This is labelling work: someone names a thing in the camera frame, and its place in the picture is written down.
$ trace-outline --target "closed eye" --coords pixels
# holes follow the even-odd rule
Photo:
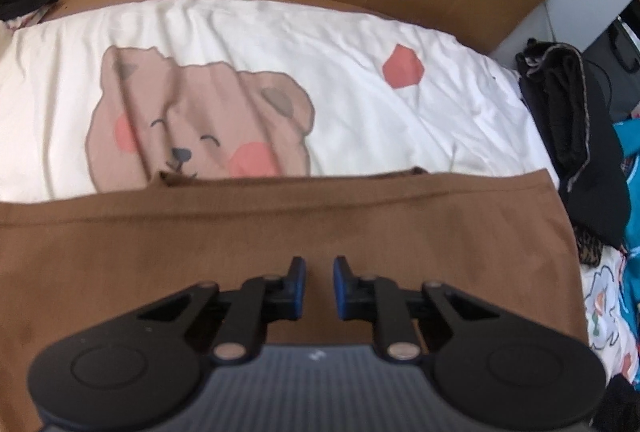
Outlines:
[[[204,140],[204,139],[210,139],[213,143],[216,144],[216,146],[220,146],[220,141],[215,136],[212,136],[210,134],[205,134],[204,136],[200,136],[200,140]]]

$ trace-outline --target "blue clothing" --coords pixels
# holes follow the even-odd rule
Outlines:
[[[613,128],[622,145],[625,158],[635,156],[626,184],[631,199],[631,216],[625,228],[625,242],[629,251],[621,284],[621,313],[636,339],[638,333],[638,304],[640,304],[640,119],[616,123]]]

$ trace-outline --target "bear face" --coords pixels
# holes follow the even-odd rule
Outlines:
[[[156,171],[199,179],[308,175],[314,124],[290,76],[225,62],[179,66],[158,49],[107,49],[86,137],[98,192],[143,188]]]

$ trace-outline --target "wrinkled white sheet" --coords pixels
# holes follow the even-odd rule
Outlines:
[[[448,34],[277,2],[155,0],[14,34],[0,55],[0,200],[96,191],[85,144],[110,46],[156,48],[179,66],[286,73],[315,110],[312,175],[547,168],[557,180],[514,73]]]

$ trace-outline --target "brown cloth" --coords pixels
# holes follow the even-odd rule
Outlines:
[[[443,280],[586,341],[571,224],[546,171],[481,178],[156,178],[135,192],[0,204],[0,428],[33,431],[30,362],[46,345],[196,282],[238,288],[307,261],[304,316],[272,342],[369,342],[340,322],[337,255],[403,288]]]

